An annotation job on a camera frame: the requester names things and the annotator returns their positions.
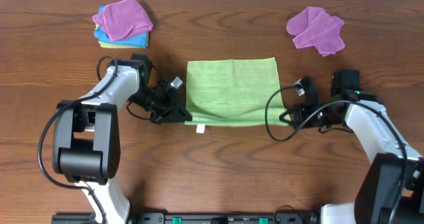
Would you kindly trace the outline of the light green cloth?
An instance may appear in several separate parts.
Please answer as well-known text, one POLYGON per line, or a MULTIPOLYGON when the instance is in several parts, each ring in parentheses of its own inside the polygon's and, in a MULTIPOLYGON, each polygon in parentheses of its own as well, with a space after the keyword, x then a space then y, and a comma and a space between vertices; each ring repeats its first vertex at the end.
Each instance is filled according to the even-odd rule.
POLYGON ((253 127, 285 126, 286 111, 274 57, 255 60, 200 60, 187 63, 186 125, 253 127))

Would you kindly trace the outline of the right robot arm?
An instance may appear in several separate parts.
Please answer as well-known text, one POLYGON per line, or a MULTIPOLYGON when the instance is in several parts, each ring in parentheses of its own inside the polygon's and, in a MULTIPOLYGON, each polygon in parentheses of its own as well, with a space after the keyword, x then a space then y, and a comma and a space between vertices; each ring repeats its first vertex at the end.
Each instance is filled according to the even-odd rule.
POLYGON ((323 205, 310 223, 422 223, 423 156, 408 144, 388 117, 383 101, 360 87, 358 70, 333 73, 331 100, 319 101, 307 76, 293 88, 305 102, 280 115, 295 131, 344 130, 354 134, 370 161, 354 201, 323 205))

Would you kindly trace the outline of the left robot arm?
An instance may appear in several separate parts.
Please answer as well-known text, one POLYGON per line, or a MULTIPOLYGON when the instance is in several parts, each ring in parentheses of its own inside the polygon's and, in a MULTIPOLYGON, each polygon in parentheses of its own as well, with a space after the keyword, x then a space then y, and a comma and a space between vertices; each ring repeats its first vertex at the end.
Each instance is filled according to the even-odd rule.
POLYGON ((120 163, 119 111, 132 104, 149 112, 157 125, 185 123, 192 116, 181 102, 183 81, 159 80, 149 87, 154 65, 147 56, 109 58, 99 83, 75 101, 61 101, 48 125, 54 127, 52 167, 68 183, 82 190, 95 213, 88 223, 128 223, 131 205, 116 173, 120 163))

